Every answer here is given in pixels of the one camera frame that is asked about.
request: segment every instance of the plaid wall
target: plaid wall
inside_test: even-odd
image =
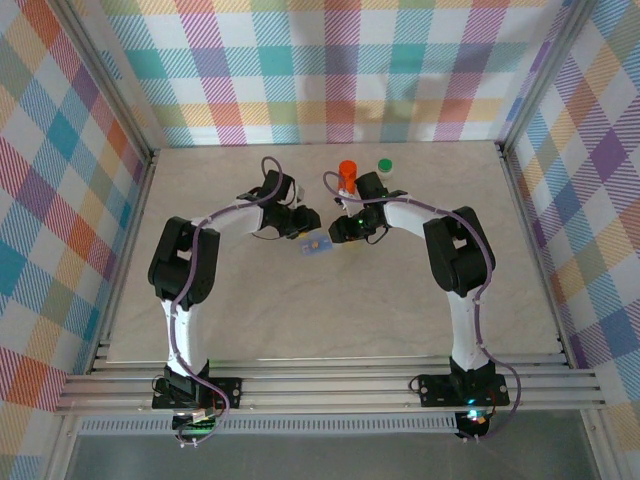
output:
[[[640,2],[600,0],[519,142],[563,323],[640,478]]]
[[[31,479],[142,162],[45,0],[0,1],[0,479]]]
[[[496,139],[572,2],[74,3],[160,144],[182,147]]]

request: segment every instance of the colorful checkered pattern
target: colorful checkered pattern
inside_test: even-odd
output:
[[[31,479],[143,163],[45,0],[0,2],[0,479]]]
[[[100,3],[105,63],[183,147],[495,139],[572,1]]]
[[[640,478],[640,4],[604,1],[516,148],[562,320]]]

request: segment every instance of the table surface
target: table surface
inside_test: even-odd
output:
[[[496,256],[485,341],[495,353],[557,353],[556,327],[491,142],[211,147],[163,150],[118,308],[109,361],[166,361],[167,332],[147,270],[171,216],[202,217],[262,183],[272,155],[305,188],[322,231],[343,211],[322,173],[352,159],[358,173],[394,161],[389,190],[447,209],[471,206]],[[265,237],[275,230],[260,232]],[[451,315],[424,240],[392,229],[375,246],[312,256],[301,240],[221,239],[216,283],[202,305],[211,359],[447,355]]]

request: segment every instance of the orange cup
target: orange cup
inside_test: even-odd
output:
[[[344,160],[340,162],[340,180],[338,181],[338,189],[346,190],[352,195],[356,193],[356,178],[358,176],[358,166],[352,160]]]

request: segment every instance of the metal grate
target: metal grate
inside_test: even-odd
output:
[[[376,434],[453,433],[453,413],[385,415],[233,415],[219,434]],[[82,435],[170,434],[171,417],[87,417],[78,432]]]

